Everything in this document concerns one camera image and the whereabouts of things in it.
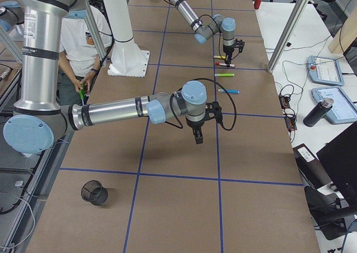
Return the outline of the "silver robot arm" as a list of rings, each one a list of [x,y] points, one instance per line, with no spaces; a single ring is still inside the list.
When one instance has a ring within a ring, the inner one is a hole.
[[[224,17],[221,14],[211,16],[211,22],[205,25],[195,11],[190,7],[187,0],[164,0],[173,5],[185,21],[190,25],[194,32],[194,37],[199,44],[204,44],[216,33],[223,36],[223,51],[225,56],[222,57],[224,63],[221,66],[234,67],[232,64],[233,52],[237,48],[239,53],[242,52],[244,41],[235,38],[236,23],[231,17]]]
[[[67,133],[96,124],[148,117],[154,124],[184,116],[196,136],[208,114],[205,86],[196,80],[172,94],[84,106],[56,101],[62,19],[69,12],[84,14],[85,0],[19,0],[24,9],[22,90],[3,136],[14,150],[36,154]]]

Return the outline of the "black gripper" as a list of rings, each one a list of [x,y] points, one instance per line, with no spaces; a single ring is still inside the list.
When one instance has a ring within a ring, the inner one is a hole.
[[[203,143],[203,135],[201,132],[201,127],[204,125],[204,121],[191,121],[186,119],[186,123],[189,127],[192,128],[192,132],[195,137],[195,142],[196,144],[202,144]]]
[[[226,46],[223,45],[223,51],[225,53],[225,64],[231,67],[232,54],[234,52],[234,45]]]

